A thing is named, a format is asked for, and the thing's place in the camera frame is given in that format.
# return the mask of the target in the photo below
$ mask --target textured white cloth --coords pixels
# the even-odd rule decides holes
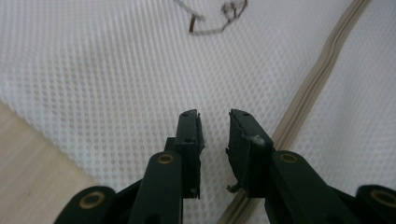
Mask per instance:
[[[222,23],[223,1],[184,3],[206,16],[205,21],[196,22],[197,28]],[[344,0],[249,1],[240,19],[223,33],[191,36],[191,14],[174,1],[1,1],[0,97],[99,184],[117,190],[143,176],[149,157],[163,150],[166,137],[176,134],[178,115],[197,108],[206,144],[201,155],[202,193],[200,201],[185,201],[184,222],[214,223],[233,198],[225,189],[235,182],[224,153],[229,110],[248,111],[271,135],[349,4]],[[390,34],[395,33],[396,20],[383,24],[381,13],[388,12],[387,18],[394,19],[395,10],[386,9],[394,6],[390,1],[376,4],[384,9],[371,9],[366,19],[370,25],[360,22],[359,33],[348,39],[352,45],[339,59],[334,77],[293,147],[315,168],[323,164],[319,173],[348,192],[367,176],[358,175],[347,183],[349,175],[360,171],[357,164],[379,158],[371,167],[380,169],[369,174],[370,180],[386,185],[384,178],[372,175],[395,170],[390,154],[395,148],[395,117],[390,116],[395,92],[384,91],[381,85],[384,82],[392,89],[396,71],[389,64],[395,62]],[[388,32],[385,43],[375,39],[381,36],[376,29]],[[373,38],[364,42],[360,34]],[[387,61],[380,61],[383,56]],[[375,95],[360,92],[363,84]],[[357,105],[367,100],[363,94],[378,107]],[[376,100],[376,96],[386,99]],[[326,97],[332,103],[323,101]],[[323,111],[328,107],[333,110],[326,115]],[[390,117],[365,117],[373,116],[374,108]],[[363,109],[369,111],[354,116]],[[322,125],[328,126],[325,132],[319,131]],[[371,134],[373,126],[377,138]],[[340,129],[349,136],[343,138],[345,143],[339,139],[341,133],[324,135]],[[393,135],[380,135],[385,132]],[[330,140],[339,143],[333,146]],[[369,152],[369,146],[377,152],[357,157],[355,143],[364,146],[364,152]],[[323,160],[337,147],[349,150],[338,150],[337,156]],[[319,148],[319,156],[313,148]],[[330,163],[338,166],[337,158],[344,159],[345,168],[357,171],[336,177],[341,168],[332,171]],[[265,220],[262,214],[256,217]]]

